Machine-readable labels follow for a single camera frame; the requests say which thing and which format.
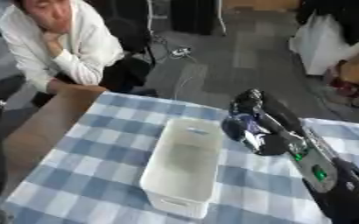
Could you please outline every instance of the white plastic container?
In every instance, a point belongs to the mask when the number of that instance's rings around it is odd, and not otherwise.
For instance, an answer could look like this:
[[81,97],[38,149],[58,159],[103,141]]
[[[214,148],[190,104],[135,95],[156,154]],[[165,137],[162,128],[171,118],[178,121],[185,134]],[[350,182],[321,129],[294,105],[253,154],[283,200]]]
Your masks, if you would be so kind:
[[151,204],[203,219],[213,196],[223,133],[214,122],[170,120],[140,180]]

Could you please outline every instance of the white bag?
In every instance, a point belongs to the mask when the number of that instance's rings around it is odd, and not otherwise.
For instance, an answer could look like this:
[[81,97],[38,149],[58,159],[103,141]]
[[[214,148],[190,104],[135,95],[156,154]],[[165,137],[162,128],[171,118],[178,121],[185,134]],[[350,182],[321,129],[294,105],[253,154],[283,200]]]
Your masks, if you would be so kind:
[[359,42],[349,45],[341,36],[341,26],[332,16],[315,16],[290,39],[290,50],[298,53],[309,75],[323,75],[340,60],[359,53]]

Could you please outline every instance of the green light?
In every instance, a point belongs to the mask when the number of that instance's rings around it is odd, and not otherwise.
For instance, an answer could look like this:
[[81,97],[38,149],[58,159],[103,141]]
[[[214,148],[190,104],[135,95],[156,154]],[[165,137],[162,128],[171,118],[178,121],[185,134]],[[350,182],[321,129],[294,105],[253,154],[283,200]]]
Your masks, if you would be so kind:
[[295,158],[295,161],[300,161],[300,160],[302,160],[303,157],[300,154],[295,154],[294,158]]
[[319,181],[322,181],[327,177],[327,174],[324,172],[324,170],[321,169],[321,167],[319,165],[315,165],[312,170],[313,170],[314,176]]

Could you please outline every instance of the blue checkered tablecloth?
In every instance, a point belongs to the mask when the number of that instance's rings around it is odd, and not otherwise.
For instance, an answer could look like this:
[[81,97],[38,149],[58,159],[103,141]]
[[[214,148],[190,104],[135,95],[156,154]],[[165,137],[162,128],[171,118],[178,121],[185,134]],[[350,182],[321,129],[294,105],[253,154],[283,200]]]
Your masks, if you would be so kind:
[[[219,122],[225,115],[182,101],[104,93],[3,209],[15,224],[329,223],[288,157],[259,157],[229,139],[204,220],[151,206],[138,182],[165,123],[179,116]],[[359,166],[359,124],[305,121]]]

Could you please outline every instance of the man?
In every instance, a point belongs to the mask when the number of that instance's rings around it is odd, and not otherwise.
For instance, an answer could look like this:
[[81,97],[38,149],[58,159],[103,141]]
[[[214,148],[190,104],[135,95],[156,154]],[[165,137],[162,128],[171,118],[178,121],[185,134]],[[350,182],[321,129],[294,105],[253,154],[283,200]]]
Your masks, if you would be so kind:
[[0,30],[18,69],[39,92],[117,88],[107,67],[123,58],[123,48],[82,0],[13,0]]

